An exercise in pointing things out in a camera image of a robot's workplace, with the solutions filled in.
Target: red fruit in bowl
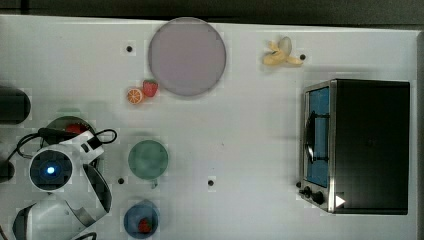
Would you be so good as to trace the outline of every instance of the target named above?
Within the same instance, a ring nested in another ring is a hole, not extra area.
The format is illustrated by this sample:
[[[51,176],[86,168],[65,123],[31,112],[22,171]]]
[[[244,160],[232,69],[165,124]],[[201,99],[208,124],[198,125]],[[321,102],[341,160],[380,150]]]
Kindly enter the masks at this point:
[[[146,218],[141,219],[140,223],[138,224],[138,231],[141,233],[149,233],[152,231],[152,227]]]
[[[153,80],[144,80],[143,82],[143,93],[147,97],[153,97],[158,90],[158,83]]]
[[[88,127],[80,123],[69,124],[68,126],[66,126],[66,129],[65,129],[65,131],[67,132],[76,133],[76,134],[81,134],[87,130],[88,130]]]

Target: small fruit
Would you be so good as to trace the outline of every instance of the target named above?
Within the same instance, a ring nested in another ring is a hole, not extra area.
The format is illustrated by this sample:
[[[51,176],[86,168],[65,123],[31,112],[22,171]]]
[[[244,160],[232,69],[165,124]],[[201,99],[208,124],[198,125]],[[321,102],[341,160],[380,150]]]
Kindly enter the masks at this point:
[[[157,82],[153,80],[144,80],[143,82],[143,93],[147,97],[153,97],[156,94],[156,91],[158,90],[158,84]]]
[[[87,131],[88,129],[89,129],[89,127],[86,126],[85,124],[72,123],[72,124],[69,124],[68,126],[66,126],[65,131],[71,132],[71,133],[76,133],[76,134],[81,134],[81,133]]]
[[[138,104],[143,100],[143,93],[138,88],[131,88],[127,93],[127,99],[132,104]]]
[[[152,231],[152,226],[149,224],[146,218],[141,219],[138,224],[138,231],[141,233],[149,233]]]

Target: blue bowl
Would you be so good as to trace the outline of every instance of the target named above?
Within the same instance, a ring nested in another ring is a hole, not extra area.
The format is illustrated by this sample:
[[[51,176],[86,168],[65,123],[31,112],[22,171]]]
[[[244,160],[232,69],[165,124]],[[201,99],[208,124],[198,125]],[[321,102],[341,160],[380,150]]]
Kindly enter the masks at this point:
[[[150,233],[144,234],[138,231],[138,224],[143,218],[147,218],[152,224],[152,231]],[[146,239],[156,232],[158,226],[159,210],[150,201],[144,200],[132,206],[125,214],[124,227],[127,233],[133,238]]]

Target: oven knob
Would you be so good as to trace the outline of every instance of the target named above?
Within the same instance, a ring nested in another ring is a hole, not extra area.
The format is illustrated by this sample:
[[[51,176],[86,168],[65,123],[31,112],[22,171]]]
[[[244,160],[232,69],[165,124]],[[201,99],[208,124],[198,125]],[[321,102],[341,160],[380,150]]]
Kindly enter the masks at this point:
[[[299,193],[303,194],[306,198],[310,198],[312,191],[309,187],[305,187],[303,190],[299,190]]]
[[[318,205],[321,205],[324,203],[324,195],[320,191],[316,193],[312,193],[312,200],[316,202]]]

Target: oven window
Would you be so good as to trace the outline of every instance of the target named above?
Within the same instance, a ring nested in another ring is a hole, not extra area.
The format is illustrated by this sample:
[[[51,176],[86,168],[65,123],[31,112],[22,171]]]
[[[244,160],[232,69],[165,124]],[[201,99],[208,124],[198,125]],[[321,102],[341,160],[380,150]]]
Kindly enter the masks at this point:
[[[330,91],[322,88],[309,92],[309,115],[307,133],[309,146],[305,148],[307,157],[306,180],[327,187],[328,180],[328,127],[330,114]]]

